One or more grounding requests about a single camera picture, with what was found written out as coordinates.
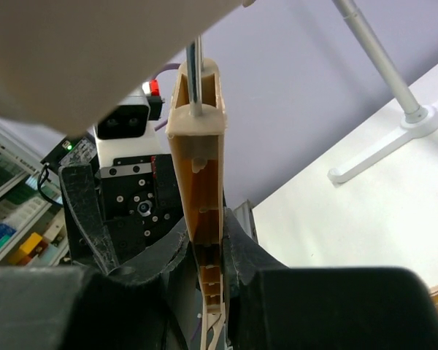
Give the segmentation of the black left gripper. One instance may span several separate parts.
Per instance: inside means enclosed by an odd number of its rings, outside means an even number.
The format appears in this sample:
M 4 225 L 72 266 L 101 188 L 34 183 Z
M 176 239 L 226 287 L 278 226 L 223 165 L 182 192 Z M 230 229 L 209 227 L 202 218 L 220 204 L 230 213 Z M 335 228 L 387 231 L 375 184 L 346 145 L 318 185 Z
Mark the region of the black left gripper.
M 100 176 L 103 221 L 91 165 L 59 169 L 72 219 L 108 274 L 169 233 L 183 208 L 170 154 L 119 157 Z

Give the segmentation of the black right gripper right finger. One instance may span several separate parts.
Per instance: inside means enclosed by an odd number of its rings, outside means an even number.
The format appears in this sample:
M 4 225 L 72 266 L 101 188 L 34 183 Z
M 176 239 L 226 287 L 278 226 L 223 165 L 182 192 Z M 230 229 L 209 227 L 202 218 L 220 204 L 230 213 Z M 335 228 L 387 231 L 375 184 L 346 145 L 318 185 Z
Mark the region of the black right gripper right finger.
M 438 314 L 404 268 L 289 268 L 224 211 L 227 337 L 234 349 L 438 349 Z

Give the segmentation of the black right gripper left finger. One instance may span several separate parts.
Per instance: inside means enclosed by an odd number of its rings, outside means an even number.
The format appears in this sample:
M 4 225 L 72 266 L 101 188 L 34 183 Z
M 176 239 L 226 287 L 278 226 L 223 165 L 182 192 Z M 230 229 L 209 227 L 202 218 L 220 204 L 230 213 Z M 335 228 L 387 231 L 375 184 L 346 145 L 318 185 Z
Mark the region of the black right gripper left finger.
M 0 268 L 0 349 L 186 349 L 195 291 L 184 221 L 108 274 Z

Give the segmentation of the wooden clip hanger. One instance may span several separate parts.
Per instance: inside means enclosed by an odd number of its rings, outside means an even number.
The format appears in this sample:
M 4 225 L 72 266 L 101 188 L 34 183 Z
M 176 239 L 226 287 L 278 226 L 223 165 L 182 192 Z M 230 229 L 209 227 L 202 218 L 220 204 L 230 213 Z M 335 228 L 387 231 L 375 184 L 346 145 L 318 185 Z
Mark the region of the wooden clip hanger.
M 198 73 L 198 36 L 238 1 L 0 1 L 0 117 L 77 135 L 102 121 L 182 48 L 166 127 L 196 277 L 223 230 L 226 113 L 218 68 Z

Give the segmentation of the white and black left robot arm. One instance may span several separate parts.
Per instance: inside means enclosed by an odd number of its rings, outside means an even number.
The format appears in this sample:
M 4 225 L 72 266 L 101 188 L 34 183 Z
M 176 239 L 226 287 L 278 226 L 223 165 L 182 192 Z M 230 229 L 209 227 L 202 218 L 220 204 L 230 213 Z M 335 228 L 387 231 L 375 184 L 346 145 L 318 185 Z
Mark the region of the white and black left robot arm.
M 60 179 L 75 265 L 151 274 L 188 248 L 171 155 L 128 150 L 103 164 L 86 135 L 62 140 L 42 161 Z

